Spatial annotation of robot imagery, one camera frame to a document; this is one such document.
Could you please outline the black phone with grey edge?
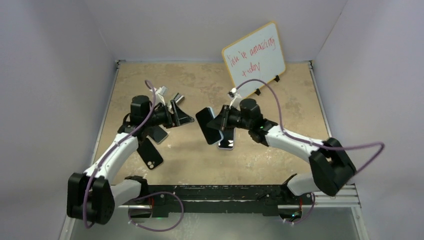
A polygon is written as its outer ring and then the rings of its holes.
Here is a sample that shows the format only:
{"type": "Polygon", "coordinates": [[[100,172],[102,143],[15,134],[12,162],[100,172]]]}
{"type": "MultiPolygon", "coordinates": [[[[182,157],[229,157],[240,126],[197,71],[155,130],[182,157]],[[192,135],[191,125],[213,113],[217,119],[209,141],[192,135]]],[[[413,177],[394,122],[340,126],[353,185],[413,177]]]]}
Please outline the black phone with grey edge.
{"type": "Polygon", "coordinates": [[[150,128],[148,136],[156,143],[161,144],[167,137],[168,133],[160,126],[153,126],[150,128]]]}

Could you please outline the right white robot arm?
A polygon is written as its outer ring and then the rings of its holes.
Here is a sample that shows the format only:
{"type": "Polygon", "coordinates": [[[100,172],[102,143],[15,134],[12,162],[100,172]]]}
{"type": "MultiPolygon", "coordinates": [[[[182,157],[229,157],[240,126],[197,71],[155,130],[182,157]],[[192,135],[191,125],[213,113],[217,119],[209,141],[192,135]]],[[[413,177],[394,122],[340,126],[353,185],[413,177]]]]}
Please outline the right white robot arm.
{"type": "Polygon", "coordinates": [[[252,98],[243,99],[239,108],[223,105],[220,113],[202,126],[220,134],[235,128],[247,130],[254,142],[283,150],[307,162],[311,169],[309,174],[295,173],[282,184],[280,196],[288,204],[303,194],[318,191],[334,197],[357,173],[337,139],[306,138],[284,130],[278,123],[265,118],[252,98]]]}

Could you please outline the black phone case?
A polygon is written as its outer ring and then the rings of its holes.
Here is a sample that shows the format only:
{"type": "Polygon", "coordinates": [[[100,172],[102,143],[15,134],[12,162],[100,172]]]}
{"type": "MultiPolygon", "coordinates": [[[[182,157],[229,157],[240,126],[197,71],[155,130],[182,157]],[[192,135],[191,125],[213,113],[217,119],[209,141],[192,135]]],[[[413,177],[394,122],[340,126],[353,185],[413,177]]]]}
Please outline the black phone case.
{"type": "Polygon", "coordinates": [[[138,141],[136,151],[149,170],[155,169],[164,162],[161,154],[148,138],[138,141]]]}

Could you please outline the light blue phone case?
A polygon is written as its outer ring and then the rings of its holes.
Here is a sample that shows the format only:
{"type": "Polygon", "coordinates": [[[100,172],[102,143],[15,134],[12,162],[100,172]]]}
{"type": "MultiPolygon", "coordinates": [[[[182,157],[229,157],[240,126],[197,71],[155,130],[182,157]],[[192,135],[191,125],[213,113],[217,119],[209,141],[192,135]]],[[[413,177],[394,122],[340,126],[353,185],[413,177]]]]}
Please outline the light blue phone case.
{"type": "MultiPolygon", "coordinates": [[[[216,115],[212,107],[208,106],[207,109],[209,110],[209,113],[210,113],[210,120],[209,120],[210,122],[215,119],[216,115]]],[[[217,129],[207,126],[207,130],[208,130],[208,134],[207,134],[208,139],[206,141],[209,145],[217,144],[224,137],[222,132],[217,129]]]]}

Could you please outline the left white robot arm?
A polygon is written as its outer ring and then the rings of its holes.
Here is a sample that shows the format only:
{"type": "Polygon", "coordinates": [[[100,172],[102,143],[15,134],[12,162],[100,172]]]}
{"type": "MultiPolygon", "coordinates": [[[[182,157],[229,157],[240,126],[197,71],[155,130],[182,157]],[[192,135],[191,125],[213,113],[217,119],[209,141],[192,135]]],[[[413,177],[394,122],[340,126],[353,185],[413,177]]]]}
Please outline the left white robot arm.
{"type": "Polygon", "coordinates": [[[127,159],[138,153],[147,167],[154,169],[164,162],[148,138],[158,126],[166,129],[193,123],[195,119],[175,103],[171,107],[146,95],[132,98],[130,112],[123,118],[117,134],[101,157],[83,173],[74,172],[67,182],[66,214],[82,220],[87,229],[105,225],[117,206],[130,200],[138,205],[149,199],[148,183],[142,176],[128,176],[118,185],[111,185],[127,159]]]}

